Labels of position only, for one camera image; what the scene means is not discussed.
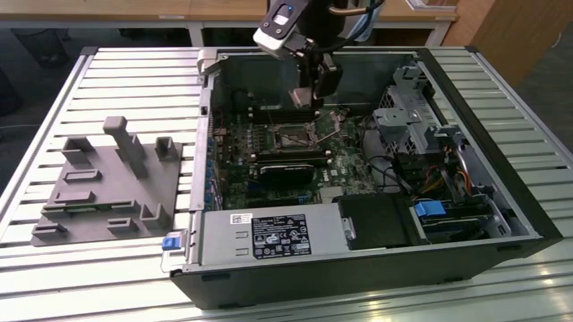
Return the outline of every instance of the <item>slotted metal table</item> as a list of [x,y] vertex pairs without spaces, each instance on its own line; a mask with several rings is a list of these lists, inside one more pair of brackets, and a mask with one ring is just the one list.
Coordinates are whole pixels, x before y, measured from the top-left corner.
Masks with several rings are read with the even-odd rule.
[[[142,143],[182,142],[175,228],[189,223],[199,48],[100,48],[82,55],[0,198],[0,321],[516,321],[573,318],[573,157],[481,54],[433,50],[456,87],[565,240],[469,281],[202,311],[160,269],[162,238],[35,248],[67,136],[114,144],[103,120],[123,115]],[[437,100],[450,123],[445,100]]]

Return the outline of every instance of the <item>blue latch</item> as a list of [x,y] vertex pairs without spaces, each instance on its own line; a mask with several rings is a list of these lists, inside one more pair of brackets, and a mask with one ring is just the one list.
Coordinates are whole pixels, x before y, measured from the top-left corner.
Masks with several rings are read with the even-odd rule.
[[163,238],[162,249],[163,250],[179,250],[181,249],[181,236]]
[[414,209],[418,217],[446,215],[446,209],[444,209],[441,201],[421,201],[414,206]]

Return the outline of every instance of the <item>motherboard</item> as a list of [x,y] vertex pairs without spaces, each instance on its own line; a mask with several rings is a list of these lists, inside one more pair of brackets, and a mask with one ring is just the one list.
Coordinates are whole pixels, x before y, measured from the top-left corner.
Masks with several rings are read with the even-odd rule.
[[374,193],[359,143],[363,119],[343,106],[261,107],[231,120],[217,115],[222,209],[330,203],[341,195]]

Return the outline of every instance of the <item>green circuit board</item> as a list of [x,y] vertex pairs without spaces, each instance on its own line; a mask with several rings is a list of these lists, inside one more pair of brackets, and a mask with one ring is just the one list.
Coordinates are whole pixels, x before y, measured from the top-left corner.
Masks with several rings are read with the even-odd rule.
[[[319,191],[329,187],[339,187],[345,195],[377,191],[358,143],[363,117],[345,118],[337,109],[319,111],[321,117],[305,124],[253,125],[241,118],[227,124],[227,135],[219,139],[225,209],[266,204],[271,207],[273,201],[285,200],[298,205],[323,203]],[[290,134],[281,133],[297,133],[297,138],[303,139],[291,139]],[[317,167],[310,184],[287,189],[262,189],[257,181],[257,161],[251,161],[251,155],[281,149],[329,151],[329,164]]]

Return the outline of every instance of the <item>white sticker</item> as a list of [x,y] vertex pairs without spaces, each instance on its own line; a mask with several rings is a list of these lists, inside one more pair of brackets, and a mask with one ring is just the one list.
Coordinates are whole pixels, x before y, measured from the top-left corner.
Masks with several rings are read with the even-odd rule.
[[251,223],[251,219],[253,219],[251,213],[233,213],[231,214],[231,224]]
[[185,15],[160,15],[159,19],[186,19]]

